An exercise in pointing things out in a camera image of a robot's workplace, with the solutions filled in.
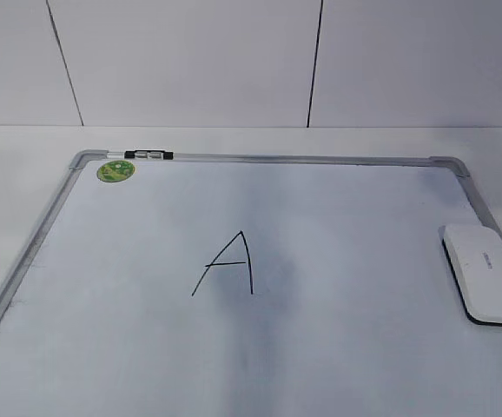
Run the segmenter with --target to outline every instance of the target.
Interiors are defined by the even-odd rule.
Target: whiteboard eraser
[[[502,325],[502,239],[485,226],[450,224],[444,245],[467,315]]]

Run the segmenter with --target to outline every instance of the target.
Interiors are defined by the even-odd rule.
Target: whiteboard
[[[480,223],[450,169],[102,164],[0,322],[0,417],[502,415],[502,328],[441,247]]]

